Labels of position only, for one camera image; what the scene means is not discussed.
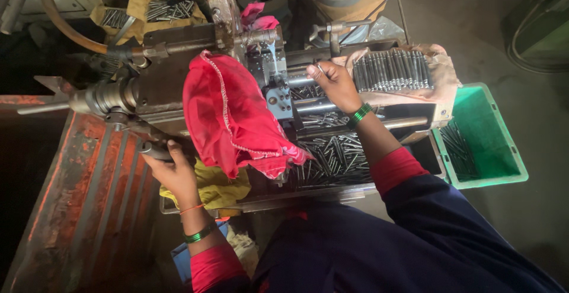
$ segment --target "hose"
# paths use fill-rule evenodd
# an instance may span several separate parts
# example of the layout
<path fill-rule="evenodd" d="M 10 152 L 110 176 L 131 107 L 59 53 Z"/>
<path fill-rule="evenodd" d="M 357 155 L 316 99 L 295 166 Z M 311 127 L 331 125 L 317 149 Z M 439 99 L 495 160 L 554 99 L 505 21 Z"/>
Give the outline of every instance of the hose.
<path fill-rule="evenodd" d="M 537 8 L 544 2 L 545 0 L 539 0 L 538 3 L 530 10 L 530 12 L 525 16 L 522 20 L 516 32 L 512 36 L 512 42 L 506 48 L 506 56 L 512 63 L 514 63 L 517 67 L 537 73 L 537 74 L 557 74 L 557 73 L 565 73 L 569 72 L 569 66 L 565 65 L 536 65 L 530 63 L 528 60 L 523 58 L 518 51 L 516 50 L 516 40 L 518 39 L 518 35 L 520 34 L 523 26 L 528 22 L 530 17 L 536 12 Z"/>
<path fill-rule="evenodd" d="M 107 53 L 107 45 L 97 43 L 79 34 L 79 32 L 74 30 L 71 25 L 69 25 L 63 18 L 61 18 L 59 12 L 57 11 L 57 7 L 55 6 L 54 0 L 41 0 L 41 4 L 43 5 L 47 16 L 50 18 L 53 24 L 73 42 L 76 42 L 84 48 L 92 50 L 99 54 Z"/>

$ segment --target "concrete floor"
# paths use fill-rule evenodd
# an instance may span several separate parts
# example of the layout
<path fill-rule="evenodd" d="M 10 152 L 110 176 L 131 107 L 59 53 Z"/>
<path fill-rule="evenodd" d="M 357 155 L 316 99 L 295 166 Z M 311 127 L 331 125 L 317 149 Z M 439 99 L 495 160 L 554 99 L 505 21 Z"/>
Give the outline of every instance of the concrete floor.
<path fill-rule="evenodd" d="M 567 74 L 518 69 L 504 53 L 499 23 L 521 0 L 401 0 L 414 43 L 442 45 L 462 83 L 488 85 L 529 172 L 523 183 L 463 190 L 520 253 L 569 287 Z M 386 17 L 401 25 L 397 3 Z M 378 194 L 352 203 L 387 216 Z"/>

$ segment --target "red cloth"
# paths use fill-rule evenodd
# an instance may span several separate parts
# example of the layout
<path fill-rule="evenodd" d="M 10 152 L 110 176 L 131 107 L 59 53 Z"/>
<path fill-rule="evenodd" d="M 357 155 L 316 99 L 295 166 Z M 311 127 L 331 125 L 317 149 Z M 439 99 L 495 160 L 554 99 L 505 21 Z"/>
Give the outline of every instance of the red cloth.
<path fill-rule="evenodd" d="M 258 17 L 264 8 L 265 3 L 254 2 L 247 5 L 241 12 L 241 24 L 245 31 L 271 30 L 279 25 L 279 21 L 274 16 Z"/>
<path fill-rule="evenodd" d="M 247 276 L 235 251 L 225 242 L 198 253 L 189 260 L 194 293 L 204 292 L 219 281 Z"/>
<path fill-rule="evenodd" d="M 235 58 L 204 50 L 189 64 L 183 107 L 189 136 L 206 166 L 230 178 L 251 164 L 270 179 L 312 156 L 290 143 L 251 73 Z"/>
<path fill-rule="evenodd" d="M 404 147 L 387 154 L 369 170 L 381 196 L 414 176 L 429 174 Z"/>

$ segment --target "hand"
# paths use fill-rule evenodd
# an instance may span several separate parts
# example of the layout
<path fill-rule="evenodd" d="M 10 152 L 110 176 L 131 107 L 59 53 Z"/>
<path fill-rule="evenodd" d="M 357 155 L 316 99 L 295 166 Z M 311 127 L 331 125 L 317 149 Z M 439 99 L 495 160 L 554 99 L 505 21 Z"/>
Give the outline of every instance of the hand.
<path fill-rule="evenodd" d="M 306 71 L 322 87 L 328 98 L 346 114 L 353 114 L 363 105 L 356 91 L 356 85 L 344 66 L 332 62 L 318 62 L 326 74 L 317 66 L 309 65 Z"/>
<path fill-rule="evenodd" d="M 189 165 L 184 157 L 181 145 L 174 140 L 168 141 L 168 150 L 174 163 L 166 163 L 148 155 L 142 157 L 152 168 L 154 176 L 176 197 L 180 209 L 186 206 L 193 207 L 201 204 L 199 193 L 197 192 L 197 180 L 194 169 Z"/>

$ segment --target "red sleeve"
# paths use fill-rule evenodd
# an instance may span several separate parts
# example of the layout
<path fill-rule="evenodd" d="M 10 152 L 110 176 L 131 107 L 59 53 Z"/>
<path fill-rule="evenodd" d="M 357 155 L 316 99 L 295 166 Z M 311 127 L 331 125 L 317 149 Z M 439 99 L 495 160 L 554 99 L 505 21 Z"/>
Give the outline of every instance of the red sleeve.
<path fill-rule="evenodd" d="M 400 147 L 387 154 L 370 168 L 375 188 L 383 195 L 390 189 L 414 176 L 429 174 L 407 151 Z"/>
<path fill-rule="evenodd" d="M 198 253 L 189 260 L 194 292 L 204 292 L 216 283 L 235 276 L 247 276 L 237 254 L 224 243 Z"/>

